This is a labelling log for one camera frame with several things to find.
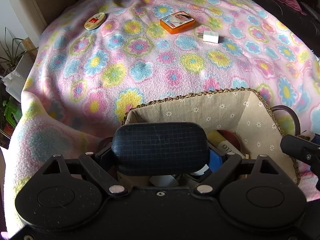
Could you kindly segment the round maroon compact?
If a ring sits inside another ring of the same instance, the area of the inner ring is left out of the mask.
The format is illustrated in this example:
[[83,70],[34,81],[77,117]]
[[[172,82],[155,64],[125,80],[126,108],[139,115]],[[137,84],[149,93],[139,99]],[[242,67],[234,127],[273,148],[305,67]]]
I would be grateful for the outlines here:
[[240,140],[238,139],[238,137],[227,130],[217,130],[227,141],[229,141],[237,150],[239,150],[240,152],[241,150],[241,144],[240,144]]

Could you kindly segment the white and gold tube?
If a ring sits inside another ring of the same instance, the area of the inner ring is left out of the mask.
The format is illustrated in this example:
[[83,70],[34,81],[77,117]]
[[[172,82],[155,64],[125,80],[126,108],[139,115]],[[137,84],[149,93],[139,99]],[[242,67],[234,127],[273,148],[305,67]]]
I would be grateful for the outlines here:
[[242,159],[245,159],[245,155],[242,154],[234,145],[232,145],[223,135],[218,131],[213,130],[207,134],[208,141],[217,148],[221,153],[234,155],[237,154]]

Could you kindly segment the dark blue glasses case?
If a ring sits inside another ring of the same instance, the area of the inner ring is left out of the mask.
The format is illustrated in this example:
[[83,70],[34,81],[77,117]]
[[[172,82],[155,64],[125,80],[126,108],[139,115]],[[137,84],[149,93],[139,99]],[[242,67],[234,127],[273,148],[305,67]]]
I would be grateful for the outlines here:
[[193,122],[137,123],[117,129],[112,152],[127,176],[192,173],[209,161],[204,130]]

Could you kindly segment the small amber bottle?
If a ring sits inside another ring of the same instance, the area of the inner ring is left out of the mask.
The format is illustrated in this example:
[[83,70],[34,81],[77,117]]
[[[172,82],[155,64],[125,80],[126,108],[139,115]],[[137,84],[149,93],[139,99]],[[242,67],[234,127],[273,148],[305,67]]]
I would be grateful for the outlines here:
[[202,176],[204,175],[206,172],[210,171],[209,166],[206,164],[204,165],[203,168],[201,168],[200,170],[196,171],[196,172],[191,172],[190,175],[191,176]]

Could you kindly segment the white uk plug adapter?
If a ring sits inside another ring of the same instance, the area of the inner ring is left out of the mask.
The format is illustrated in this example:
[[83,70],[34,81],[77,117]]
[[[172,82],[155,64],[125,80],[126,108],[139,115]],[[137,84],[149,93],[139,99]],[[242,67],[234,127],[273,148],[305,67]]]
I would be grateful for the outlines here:
[[152,176],[149,181],[156,187],[170,187],[178,185],[177,180],[171,175]]

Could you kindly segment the white squeeze bottle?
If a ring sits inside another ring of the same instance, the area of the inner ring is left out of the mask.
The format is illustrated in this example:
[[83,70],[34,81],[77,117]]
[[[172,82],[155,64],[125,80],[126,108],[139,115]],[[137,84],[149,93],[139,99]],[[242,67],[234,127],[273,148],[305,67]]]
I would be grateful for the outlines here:
[[21,92],[26,82],[26,77],[17,71],[12,71],[6,76],[1,76],[1,81],[6,86],[5,90],[21,103]]

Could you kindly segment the floral fleece blanket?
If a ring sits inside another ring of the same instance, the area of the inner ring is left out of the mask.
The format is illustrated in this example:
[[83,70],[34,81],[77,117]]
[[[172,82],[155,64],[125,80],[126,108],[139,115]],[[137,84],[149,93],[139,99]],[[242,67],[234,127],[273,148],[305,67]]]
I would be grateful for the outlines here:
[[[170,34],[160,19],[195,18]],[[84,23],[104,12],[104,23]],[[219,34],[218,44],[197,33]],[[54,154],[77,158],[121,125],[126,106],[190,93],[249,88],[319,132],[319,52],[253,0],[85,0],[43,32],[21,94],[22,118],[4,154],[9,236],[22,228],[15,198]]]

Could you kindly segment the potted aloe plant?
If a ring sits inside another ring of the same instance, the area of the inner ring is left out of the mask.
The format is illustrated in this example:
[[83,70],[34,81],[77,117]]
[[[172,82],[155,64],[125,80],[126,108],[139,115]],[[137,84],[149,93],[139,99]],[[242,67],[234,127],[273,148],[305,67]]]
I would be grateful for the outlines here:
[[9,28],[4,27],[4,37],[1,40],[1,50],[4,55],[1,56],[1,74],[9,74],[16,69],[24,55],[29,54],[32,59],[38,52],[30,38],[13,37]]

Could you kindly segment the white usb charger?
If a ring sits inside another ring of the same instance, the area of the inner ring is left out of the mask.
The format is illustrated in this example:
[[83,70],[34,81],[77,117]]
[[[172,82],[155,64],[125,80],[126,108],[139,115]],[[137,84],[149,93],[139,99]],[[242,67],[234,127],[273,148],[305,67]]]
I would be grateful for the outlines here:
[[214,44],[218,44],[219,42],[219,34],[214,31],[205,30],[203,32],[197,33],[197,36],[203,39],[204,42],[210,42]]

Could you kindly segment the oval yellow tin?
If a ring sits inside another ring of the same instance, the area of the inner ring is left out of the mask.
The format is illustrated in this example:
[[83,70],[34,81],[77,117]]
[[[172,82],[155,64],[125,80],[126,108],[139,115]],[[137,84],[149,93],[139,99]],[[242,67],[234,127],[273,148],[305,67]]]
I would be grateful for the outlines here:
[[101,26],[106,19],[106,14],[104,12],[99,12],[92,17],[90,17],[85,23],[84,28],[86,30],[94,30]]

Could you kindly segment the orange toothpaste tin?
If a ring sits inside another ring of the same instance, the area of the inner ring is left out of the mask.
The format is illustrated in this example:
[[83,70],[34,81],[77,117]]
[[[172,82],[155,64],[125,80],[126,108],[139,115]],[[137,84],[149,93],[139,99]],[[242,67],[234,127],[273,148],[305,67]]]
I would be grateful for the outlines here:
[[170,34],[178,34],[190,29],[196,22],[195,18],[185,11],[178,11],[160,19],[160,26]]

